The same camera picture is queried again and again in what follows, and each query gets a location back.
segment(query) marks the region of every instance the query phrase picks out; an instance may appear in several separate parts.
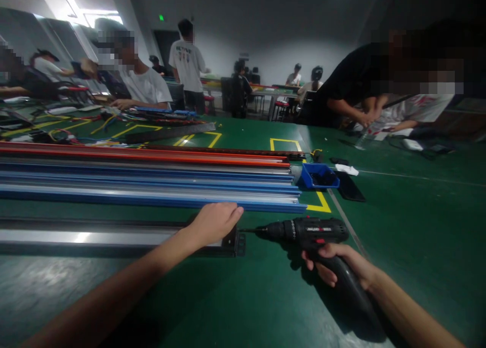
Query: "white t-shirt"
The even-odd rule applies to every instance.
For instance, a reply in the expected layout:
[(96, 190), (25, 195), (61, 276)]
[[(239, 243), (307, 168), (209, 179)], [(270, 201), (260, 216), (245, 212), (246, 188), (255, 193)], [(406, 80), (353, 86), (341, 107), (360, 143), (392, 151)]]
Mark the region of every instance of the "white t-shirt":
[[(297, 91), (297, 95), (299, 95), (299, 99), (302, 101), (305, 99), (305, 94), (308, 92), (308, 91), (312, 91), (312, 83), (313, 81), (311, 82), (307, 82), (305, 83), (298, 91)], [(317, 84), (317, 90), (320, 89), (320, 87), (323, 85), (324, 83), (322, 81), (319, 81), (319, 83)]]
[(203, 92), (200, 73), (206, 71), (206, 64), (199, 48), (183, 39), (175, 41), (171, 47), (169, 65), (177, 69), (185, 91)]
[(299, 86), (301, 78), (302, 76), (300, 74), (297, 74), (297, 76), (294, 78), (294, 74), (291, 73), (289, 77), (287, 77), (287, 81), (285, 83), (288, 83), (289, 85)]
[(59, 73), (62, 72), (62, 70), (54, 65), (51, 61), (43, 59), (42, 57), (37, 57), (34, 60), (34, 69), (42, 72), (52, 82), (61, 81), (61, 76), (59, 75)]
[(398, 125), (404, 120), (432, 123), (439, 118), (454, 94), (418, 94), (389, 108), (383, 109), (380, 121), (387, 127)]
[(119, 73), (133, 100), (147, 104), (172, 101), (172, 96), (165, 80), (154, 69), (149, 68), (147, 72), (141, 75), (135, 74), (133, 70), (126, 69), (120, 69)]

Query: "cordless drill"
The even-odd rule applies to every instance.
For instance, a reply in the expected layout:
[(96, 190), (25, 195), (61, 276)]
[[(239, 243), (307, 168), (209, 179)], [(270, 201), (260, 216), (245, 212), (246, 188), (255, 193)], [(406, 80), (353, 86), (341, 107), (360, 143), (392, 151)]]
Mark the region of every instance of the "cordless drill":
[(298, 243), (307, 251), (309, 258), (333, 271), (338, 281), (335, 289), (349, 305), (356, 309), (367, 325), (367, 340), (383, 342), (386, 335), (376, 316), (373, 306), (361, 287), (356, 274), (339, 256), (324, 258), (318, 251), (325, 243), (340, 243), (348, 239), (348, 229), (339, 219), (322, 220), (316, 217), (299, 217), (293, 220), (270, 223), (256, 229), (242, 229), (265, 239)]

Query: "doorway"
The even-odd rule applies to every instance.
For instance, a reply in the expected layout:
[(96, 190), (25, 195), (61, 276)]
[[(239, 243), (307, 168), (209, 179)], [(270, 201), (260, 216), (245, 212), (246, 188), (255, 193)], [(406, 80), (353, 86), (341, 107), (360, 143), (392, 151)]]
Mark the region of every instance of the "doorway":
[(174, 76), (172, 67), (169, 66), (169, 56), (171, 53), (171, 46), (175, 41), (181, 39), (178, 31), (155, 30), (153, 32), (155, 40), (158, 44), (158, 50), (162, 56), (161, 60), (169, 72), (169, 76)]

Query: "water bottle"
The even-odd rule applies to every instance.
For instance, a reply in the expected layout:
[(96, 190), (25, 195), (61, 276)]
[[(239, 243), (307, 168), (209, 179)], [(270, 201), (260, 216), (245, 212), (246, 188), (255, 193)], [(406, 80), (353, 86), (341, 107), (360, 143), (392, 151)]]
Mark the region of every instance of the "water bottle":
[(370, 142), (376, 138), (378, 133), (380, 133), (383, 128), (385, 128), (386, 123), (382, 121), (374, 121), (368, 128), (364, 130), (361, 138), (354, 145), (358, 150), (364, 151)]

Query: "drill handle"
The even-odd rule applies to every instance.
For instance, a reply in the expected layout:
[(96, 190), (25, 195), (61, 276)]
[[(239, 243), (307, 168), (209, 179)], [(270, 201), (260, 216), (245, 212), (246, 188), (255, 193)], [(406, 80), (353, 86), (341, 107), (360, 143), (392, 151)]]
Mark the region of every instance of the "drill handle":
[(349, 302), (350, 307), (355, 308), (359, 315), (363, 317), (362, 320), (369, 325), (369, 333), (374, 337), (374, 341), (385, 341), (386, 334), (371, 301), (351, 267), (339, 256), (324, 258), (317, 251), (318, 248), (307, 250), (310, 259), (322, 264), (336, 274), (338, 282), (336, 282), (335, 289)]

